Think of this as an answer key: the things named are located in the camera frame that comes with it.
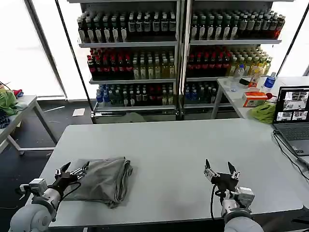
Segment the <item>black cable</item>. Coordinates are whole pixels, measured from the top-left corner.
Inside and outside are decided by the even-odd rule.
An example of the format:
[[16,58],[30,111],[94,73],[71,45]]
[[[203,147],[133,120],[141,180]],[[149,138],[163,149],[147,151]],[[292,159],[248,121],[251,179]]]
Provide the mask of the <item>black cable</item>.
[[290,162],[291,162],[292,164],[294,164],[294,165],[299,169],[299,171],[300,171],[300,173],[302,174],[302,176],[303,176],[306,180],[309,180],[309,178],[306,177],[306,176],[303,174],[303,172],[301,171],[300,167],[299,167],[296,163],[294,163],[293,160],[284,152],[284,150],[283,150],[282,147],[280,146],[280,143],[279,143],[278,139],[280,140],[280,142],[281,142],[282,144],[284,144],[284,143],[283,143],[283,142],[281,141],[281,139],[277,136],[277,134],[276,134],[275,131],[273,131],[273,135],[274,135],[275,140],[277,141],[277,144],[278,144],[278,146],[279,146],[281,152],[290,160]]
[[82,185],[80,182],[74,182],[74,183],[69,184],[69,186],[71,186],[71,185],[76,185],[76,184],[78,184],[78,186],[77,186],[76,188],[72,189],[70,192],[68,192],[66,195],[64,195],[64,196],[60,199],[56,211],[58,211],[58,208],[59,208],[60,203],[61,203],[69,194],[71,194],[71,193],[73,193],[74,191],[76,191],[76,190]]
[[6,86],[9,90],[11,90],[11,89],[10,89],[6,84],[4,84],[3,82],[0,81],[0,84]]
[[212,187],[212,191],[211,191],[211,219],[214,220],[214,217],[213,217],[213,194],[214,194],[214,190],[215,188],[217,187],[217,185],[214,185]]

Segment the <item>bottle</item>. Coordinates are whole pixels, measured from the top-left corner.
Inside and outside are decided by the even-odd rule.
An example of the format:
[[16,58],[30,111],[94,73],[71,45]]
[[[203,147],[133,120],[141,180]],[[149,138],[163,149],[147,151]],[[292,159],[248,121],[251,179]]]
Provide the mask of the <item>bottle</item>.
[[91,43],[95,43],[95,36],[94,36],[94,33],[93,33],[93,28],[92,28],[92,25],[91,25],[91,18],[90,17],[87,17],[86,18],[86,23],[87,23],[87,33],[88,33],[88,36],[89,36],[89,40]]
[[201,17],[201,24],[199,26],[199,36],[198,40],[203,40],[204,39],[204,34],[205,34],[205,22],[206,22],[206,16]]
[[197,37],[197,16],[193,16],[192,26],[191,26],[191,40],[195,40]]
[[134,80],[141,80],[140,68],[137,64],[137,60],[133,60],[133,73],[134,73]]
[[160,32],[160,20],[159,20],[159,13],[156,12],[154,15],[154,20],[153,20],[153,31],[155,35],[158,35]]
[[126,22],[125,22],[125,17],[124,16],[120,17],[120,31],[121,31],[122,42],[126,43],[127,42],[127,38],[126,38]]
[[166,90],[164,89],[162,91],[162,105],[166,105],[167,102],[168,102],[168,96]]
[[100,28],[100,25],[99,25],[99,18],[95,18],[93,21],[95,23],[95,32],[96,32],[97,41],[98,41],[98,43],[102,43],[103,39],[102,39],[101,28]]
[[78,33],[79,33],[79,37],[81,38],[81,42],[86,43],[85,31],[83,28],[83,20],[81,17],[78,17],[77,24],[78,24]]
[[254,24],[255,24],[255,15],[251,15],[251,18],[247,23],[245,38],[250,38],[253,35]]
[[124,98],[124,106],[127,107],[129,101],[127,99],[127,92],[123,91],[123,98]]
[[282,16],[282,18],[278,21],[278,24],[275,30],[275,34],[274,34],[275,39],[278,39],[284,24],[285,24],[285,16]]
[[248,24],[247,18],[248,18],[248,16],[244,15],[243,18],[241,19],[240,23],[239,23],[238,31],[239,31],[239,37],[240,38],[243,38],[244,35],[245,35],[245,30],[246,30],[246,27],[247,27],[247,24]]
[[145,67],[145,61],[143,59],[140,60],[140,76],[142,80],[146,80],[146,67]]
[[175,78],[175,65],[174,65],[174,58],[169,59],[169,77]]
[[233,57],[231,66],[230,66],[230,68],[226,72],[226,76],[234,76],[235,69],[236,69],[236,66],[237,66],[236,61],[237,61],[237,58]]
[[114,42],[115,43],[119,42],[116,17],[112,17],[112,35],[113,35],[113,38],[114,38]]
[[134,14],[130,14],[128,21],[128,29],[130,33],[136,32]]
[[134,100],[134,92],[133,90],[130,91],[130,105],[135,106],[135,100]]
[[233,27],[231,30],[230,40],[233,40],[236,37],[236,33],[238,30],[238,22],[239,22],[239,16],[235,16]]
[[137,21],[136,21],[136,32],[140,35],[143,32],[143,21],[141,19],[141,12],[137,15]]
[[265,69],[263,72],[263,75],[267,75],[269,69],[270,69],[270,63],[271,63],[272,57],[268,57],[266,60],[266,65],[265,65]]
[[263,21],[263,24],[262,24],[262,34],[261,34],[261,36],[263,38],[267,38],[267,32],[268,32],[268,29],[269,29],[269,26],[270,26],[270,18],[271,18],[271,16],[268,15],[266,20]]
[[151,23],[149,21],[149,17],[145,16],[144,17],[144,32],[145,32],[145,35],[149,35],[150,31],[151,31]]
[[226,17],[225,27],[223,31],[223,37],[222,37],[223,40],[227,40],[228,35],[230,33],[230,27],[231,27],[230,22],[231,22],[231,16],[228,15]]
[[162,32],[167,32],[169,30],[169,22],[165,13],[162,15],[161,30]]
[[250,70],[252,64],[253,64],[252,57],[248,57],[247,62],[246,62],[245,72],[243,74],[244,76],[249,75],[249,70]]
[[173,105],[174,102],[174,95],[173,95],[173,90],[169,90],[169,105]]
[[155,59],[154,76],[156,79],[161,79],[161,67],[159,59]]
[[222,19],[223,19],[223,17],[221,15],[218,16],[217,25],[216,25],[215,34],[214,34],[214,40],[218,40],[220,38],[221,29],[222,29],[222,26],[221,26]]
[[103,28],[104,28],[104,35],[105,35],[105,41],[107,43],[111,42],[111,33],[110,33],[110,26],[108,23],[108,16],[103,17]]
[[271,88],[273,88],[274,84],[275,84],[275,81],[276,81],[276,73],[275,72],[272,72],[271,73],[271,76],[268,76],[265,80],[265,83],[263,85],[263,90],[265,92],[270,92],[271,91]]

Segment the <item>folded towel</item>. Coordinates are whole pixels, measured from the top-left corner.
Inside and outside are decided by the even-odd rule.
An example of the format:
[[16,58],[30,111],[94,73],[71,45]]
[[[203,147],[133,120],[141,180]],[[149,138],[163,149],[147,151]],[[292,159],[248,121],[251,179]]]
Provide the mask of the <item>folded towel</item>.
[[[69,194],[65,200],[103,202],[110,208],[117,207],[126,197],[128,178],[133,170],[130,161],[125,157],[79,159],[71,164],[70,170],[73,171],[88,161],[89,169],[87,175],[80,179],[81,187]],[[65,194],[74,188],[76,185],[69,186]]]

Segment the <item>shelf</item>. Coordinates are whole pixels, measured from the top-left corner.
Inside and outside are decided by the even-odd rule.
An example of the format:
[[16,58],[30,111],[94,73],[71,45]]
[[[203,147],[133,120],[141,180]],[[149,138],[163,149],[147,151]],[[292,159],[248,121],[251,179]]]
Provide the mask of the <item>shelf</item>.
[[68,0],[69,3],[98,3],[98,2],[132,2],[132,1],[177,1],[177,0]]
[[107,80],[107,81],[94,81],[91,80],[89,83],[91,84],[98,84],[98,85],[104,85],[104,84],[147,84],[147,83],[175,83],[176,79],[171,78],[171,79],[151,79],[151,80]]
[[219,78],[228,78],[228,76],[217,76],[217,77],[190,77],[186,78],[186,82],[198,82],[198,81],[216,81]]
[[175,110],[175,109],[176,109],[175,105],[104,107],[104,103],[97,103],[95,112],[130,112],[130,111],[147,111],[147,110]]
[[191,45],[280,44],[281,40],[192,40]]
[[177,41],[164,42],[128,42],[128,43],[80,43],[81,48],[100,48],[100,47],[172,47],[176,46]]
[[195,108],[213,108],[214,104],[184,104],[184,109],[195,109]]

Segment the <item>metal pole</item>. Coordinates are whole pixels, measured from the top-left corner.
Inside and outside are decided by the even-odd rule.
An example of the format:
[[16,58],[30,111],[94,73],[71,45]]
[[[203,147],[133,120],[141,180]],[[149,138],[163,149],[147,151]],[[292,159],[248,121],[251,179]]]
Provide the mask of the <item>metal pole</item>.
[[282,69],[282,67],[283,67],[283,65],[284,65],[284,63],[285,63],[285,61],[286,61],[286,59],[288,58],[288,55],[290,54],[290,51],[292,50],[292,47],[293,47],[294,42],[295,42],[295,40],[296,40],[296,38],[297,38],[297,36],[298,36],[298,33],[299,33],[299,31],[300,31],[300,29],[301,29],[301,27],[302,27],[302,25],[303,25],[303,23],[304,23],[304,21],[305,21],[305,18],[306,18],[306,16],[307,16],[308,10],[309,10],[309,4],[307,5],[307,8],[306,8],[306,10],[305,10],[305,12],[304,12],[304,15],[303,15],[303,17],[302,17],[302,19],[301,19],[301,21],[300,21],[300,24],[298,25],[298,28],[297,28],[297,30],[296,30],[296,33],[295,33],[295,35],[294,35],[294,37],[293,37],[293,39],[292,39],[292,42],[291,42],[291,44],[290,44],[290,46],[289,46],[288,51],[287,51],[286,54],[285,54],[285,57],[284,57],[284,59],[283,59],[283,62],[282,62],[282,64],[281,64],[281,66],[280,66],[280,68],[279,68],[279,70],[278,70],[276,76],[279,75],[279,73],[280,73],[280,71],[281,71],[281,69]]
[[39,40],[42,44],[42,47],[43,47],[43,50],[45,52],[45,55],[47,57],[47,60],[49,62],[49,64],[51,65],[51,68],[54,72],[54,75],[55,75],[55,78],[65,96],[66,99],[68,99],[68,96],[67,96],[67,93],[64,89],[64,86],[62,84],[62,81],[60,79],[60,76],[59,76],[59,73],[58,73],[58,70],[57,70],[57,67],[56,67],[56,63],[55,63],[55,60],[53,58],[53,55],[52,55],[52,52],[49,48],[49,45],[48,45],[48,42],[47,42],[47,39],[45,37],[45,34],[44,34],[44,31],[42,29],[42,26],[41,26],[41,23],[39,21],[39,18],[38,18],[38,15],[35,11],[35,8],[34,8],[34,5],[33,5],[33,2],[32,0],[24,0],[24,3],[25,3],[25,6],[28,10],[28,13],[29,13],[29,16],[30,16],[30,19],[33,23],[33,26],[39,36]]
[[79,65],[78,65],[78,62],[77,62],[77,59],[76,59],[76,55],[74,53],[74,49],[73,49],[73,46],[72,46],[72,43],[71,43],[71,40],[70,40],[70,37],[69,37],[69,34],[68,34],[66,24],[65,24],[64,19],[63,19],[63,15],[62,15],[62,12],[61,12],[61,9],[60,9],[60,6],[59,6],[59,2],[58,2],[58,0],[55,0],[55,2],[56,2],[56,5],[57,5],[57,9],[58,9],[58,12],[59,12],[59,16],[60,16],[60,19],[61,19],[61,22],[62,22],[64,32],[65,32],[67,39],[68,39],[68,43],[69,43],[69,46],[70,46],[70,49],[71,49],[71,52],[72,52],[72,55],[73,55],[73,58],[74,58],[74,61],[75,61],[75,65],[76,65],[79,77],[81,79],[81,82],[83,84],[83,87],[84,87],[84,90],[85,90],[85,93],[86,93],[86,96],[87,96],[87,100],[88,100],[90,109],[91,109],[91,111],[93,111],[93,107],[92,107],[92,104],[91,104],[91,101],[90,101],[90,98],[89,98],[89,95],[88,95],[88,91],[87,91],[85,82],[83,80],[83,76],[82,76],[81,70],[79,68]]

